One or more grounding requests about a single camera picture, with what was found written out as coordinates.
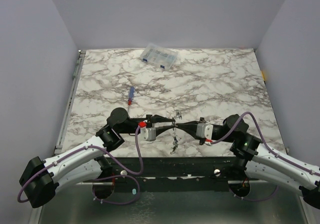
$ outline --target robotic arm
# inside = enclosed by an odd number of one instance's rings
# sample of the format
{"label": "robotic arm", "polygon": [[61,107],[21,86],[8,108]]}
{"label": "robotic arm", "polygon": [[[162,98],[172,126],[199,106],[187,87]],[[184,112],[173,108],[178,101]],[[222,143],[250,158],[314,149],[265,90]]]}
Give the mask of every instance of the robotic arm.
{"label": "robotic arm", "polygon": [[[246,114],[252,116],[261,139],[247,133],[249,125],[243,121]],[[172,124],[154,127],[155,123]],[[221,141],[232,143],[230,151],[236,156],[236,162],[229,164],[228,173],[231,173],[231,176],[236,179],[248,177],[274,183],[303,196],[305,202],[320,209],[319,167],[270,148],[251,113],[231,115],[222,125],[215,125],[207,123],[204,118],[187,123],[176,123],[174,119],[159,115],[130,118],[127,111],[121,107],[114,109],[107,119],[107,124],[86,142],[45,160],[39,157],[31,159],[19,180],[22,189],[18,201],[29,201],[33,208],[37,208],[49,202],[57,192],[66,187],[97,178],[111,178],[115,170],[104,154],[108,154],[131,174],[140,176],[144,166],[137,144],[138,134],[146,141],[154,141],[158,135],[173,128],[187,132],[199,140],[200,145],[214,145]],[[140,157],[139,172],[128,170],[110,154],[124,143],[120,134],[134,133]],[[121,172],[121,175],[132,179],[127,172]],[[23,191],[27,196],[26,200],[20,199]]]}

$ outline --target plastic storage box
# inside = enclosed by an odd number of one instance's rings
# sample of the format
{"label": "plastic storage box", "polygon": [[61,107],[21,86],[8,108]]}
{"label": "plastic storage box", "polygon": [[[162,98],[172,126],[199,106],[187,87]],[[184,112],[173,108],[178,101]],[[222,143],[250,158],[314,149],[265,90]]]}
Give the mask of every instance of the plastic storage box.
{"label": "plastic storage box", "polygon": [[150,43],[141,54],[141,60],[157,68],[169,70],[176,61],[178,53]]}

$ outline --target marble countertop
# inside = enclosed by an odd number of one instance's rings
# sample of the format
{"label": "marble countertop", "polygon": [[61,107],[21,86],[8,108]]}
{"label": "marble countertop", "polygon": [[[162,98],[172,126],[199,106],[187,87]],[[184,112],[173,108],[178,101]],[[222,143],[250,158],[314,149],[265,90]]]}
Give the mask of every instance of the marble countertop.
{"label": "marble countertop", "polygon": [[[132,118],[158,114],[177,123],[198,121],[222,124],[233,114],[252,112],[270,146],[285,152],[276,118],[252,49],[177,49],[178,60],[170,70],[140,60],[143,49],[88,50],[74,97],[62,151],[89,139],[117,107],[127,109],[131,86],[135,93],[129,115]],[[259,136],[250,117],[248,132]],[[199,145],[187,133],[176,130],[179,146],[174,154],[173,131],[153,142],[140,140],[143,157],[232,157],[231,143]],[[125,143],[112,154],[137,157],[134,137],[121,135]]]}

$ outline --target gray wall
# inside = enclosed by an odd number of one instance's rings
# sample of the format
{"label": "gray wall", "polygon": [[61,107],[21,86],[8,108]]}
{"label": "gray wall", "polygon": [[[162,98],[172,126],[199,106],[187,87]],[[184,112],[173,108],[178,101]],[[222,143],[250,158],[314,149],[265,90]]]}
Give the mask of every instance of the gray wall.
{"label": "gray wall", "polygon": [[19,178],[53,154],[77,47],[52,0],[0,0],[0,223],[27,223]]}
{"label": "gray wall", "polygon": [[284,0],[53,0],[79,49],[257,48]]}
{"label": "gray wall", "polygon": [[[320,166],[320,0],[285,0],[256,55],[290,154]],[[320,222],[320,211],[317,211]]]}

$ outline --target purple tube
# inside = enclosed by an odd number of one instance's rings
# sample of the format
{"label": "purple tube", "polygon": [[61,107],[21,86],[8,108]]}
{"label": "purple tube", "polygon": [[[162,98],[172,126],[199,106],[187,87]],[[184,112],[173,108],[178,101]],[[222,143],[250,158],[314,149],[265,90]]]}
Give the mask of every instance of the purple tube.
{"label": "purple tube", "polygon": [[[139,161],[140,161],[140,171],[139,172],[135,172],[135,171],[132,171],[128,168],[126,168],[123,164],[121,164],[114,156],[112,156],[108,151],[106,151],[105,149],[101,148],[100,146],[96,146],[96,145],[91,145],[90,148],[95,148],[95,149],[99,149],[101,150],[102,152],[104,152],[105,154],[107,154],[108,156],[110,156],[112,158],[112,160],[114,160],[119,166],[121,166],[123,169],[125,169],[128,173],[131,173],[133,175],[141,175],[143,172],[144,172],[144,163],[143,163],[143,160],[142,160],[142,156],[141,156],[141,152],[140,152],[140,148],[139,148],[139,143],[138,143],[138,132],[140,130],[140,126],[138,125],[138,127],[136,128],[135,130],[135,146],[136,146],[136,150],[138,152],[138,156],[139,156]],[[68,157],[82,151],[82,150],[85,150],[86,148],[85,147],[81,147],[77,150],[74,150],[72,152],[70,152],[69,154],[61,157],[60,159],[58,159],[56,162],[57,163],[60,163],[62,162],[63,160],[67,159]],[[27,201],[29,201],[28,199],[24,199],[24,200],[21,200],[21,195],[23,193],[23,191],[26,189],[26,187],[38,176],[40,175],[41,173],[43,173],[44,171],[48,170],[49,168],[53,167],[55,164],[54,163],[51,163],[50,165],[46,166],[45,168],[41,169],[40,171],[38,171],[36,174],[34,174],[29,180],[27,180],[25,182],[25,184],[22,186],[21,190],[19,191],[18,193],[18,197],[17,197],[17,201],[19,203],[25,203]],[[137,182],[137,180],[132,177],[132,176],[127,176],[131,179],[134,179],[135,183],[137,184],[138,186],[138,192],[140,191],[140,186],[139,186],[139,183]]]}
{"label": "purple tube", "polygon": [[132,176],[130,175],[113,175],[113,176],[109,176],[109,177],[105,177],[105,178],[99,178],[99,179],[95,179],[95,181],[104,181],[104,180],[108,180],[108,179],[112,179],[112,178],[130,178],[132,180],[134,180],[134,182],[137,185],[137,192],[135,197],[132,200],[126,201],[126,202],[115,202],[115,201],[110,201],[110,200],[104,200],[104,199],[99,199],[96,197],[96,193],[95,193],[95,189],[92,189],[92,195],[94,196],[94,198],[98,201],[102,201],[103,203],[109,203],[109,204],[113,204],[113,205],[119,205],[119,206],[123,206],[123,205],[128,205],[131,203],[134,203],[135,201],[137,201],[140,198],[140,185],[139,182]]}
{"label": "purple tube", "polygon": [[[246,111],[245,113],[243,113],[243,114],[238,118],[238,120],[236,120],[236,122],[234,123],[233,127],[227,132],[227,134],[225,134],[225,135],[224,135],[223,137],[221,137],[219,140],[216,140],[216,141],[212,142],[211,144],[214,145],[214,144],[217,144],[217,143],[219,143],[219,142],[222,142],[224,139],[226,139],[226,138],[236,129],[237,125],[238,125],[239,122],[244,118],[245,115],[250,115],[250,116],[252,117],[253,122],[254,122],[254,124],[255,124],[255,127],[256,127],[256,129],[258,130],[258,133],[259,133],[259,135],[260,135],[260,137],[261,137],[261,140],[262,140],[265,148],[267,148],[267,150],[268,150],[270,153],[272,153],[273,155],[277,156],[277,153],[276,153],[275,151],[273,151],[270,146],[268,146],[268,144],[267,144],[264,136],[262,135],[261,129],[260,129],[259,125],[258,125],[258,122],[257,122],[256,118],[255,118],[254,115],[253,115],[251,112],[249,112],[249,111]],[[281,159],[281,160],[283,160],[283,161],[285,161],[285,162],[293,165],[294,167],[299,168],[299,169],[301,169],[301,170],[304,170],[304,171],[306,171],[306,172],[308,172],[308,173],[310,173],[310,172],[312,171],[311,169],[306,168],[306,167],[304,167],[304,166],[302,166],[302,165],[299,165],[299,164],[297,164],[297,163],[295,163],[295,162],[293,162],[293,161],[291,161],[291,160],[289,160],[289,159],[287,159],[287,158],[285,158],[285,157],[283,157],[283,156],[281,156],[281,155],[278,155],[277,157],[278,157],[279,159]],[[315,174],[316,176],[320,177],[320,173],[319,173],[319,172],[315,172],[314,174]]]}

